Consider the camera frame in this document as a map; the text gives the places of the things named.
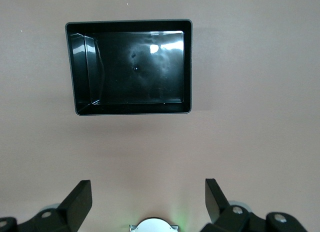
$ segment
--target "screw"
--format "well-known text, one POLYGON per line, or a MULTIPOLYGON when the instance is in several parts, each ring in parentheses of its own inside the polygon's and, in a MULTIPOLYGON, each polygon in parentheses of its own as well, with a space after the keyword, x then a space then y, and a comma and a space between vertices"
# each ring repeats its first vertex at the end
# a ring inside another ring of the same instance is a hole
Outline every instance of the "screw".
POLYGON ((243 213, 242 209, 240 207, 237 207, 237 206, 233 207, 232 211, 234 213, 237 213, 237 214, 242 214, 243 213))
POLYGON ((41 215, 41 218, 47 218, 51 215, 51 212, 50 211, 47 211, 47 212, 44 212, 42 215, 41 215))
POLYGON ((274 215, 274 218, 276 221, 279 221, 281 223, 285 223, 287 221, 286 218, 282 214, 279 214, 279 213, 276 213, 274 215))
POLYGON ((1 227, 5 227, 5 226, 7 225, 7 223, 8 223, 8 222, 5 221, 5 220, 4 220, 4 221, 0 221, 0 228, 1 228, 1 227))

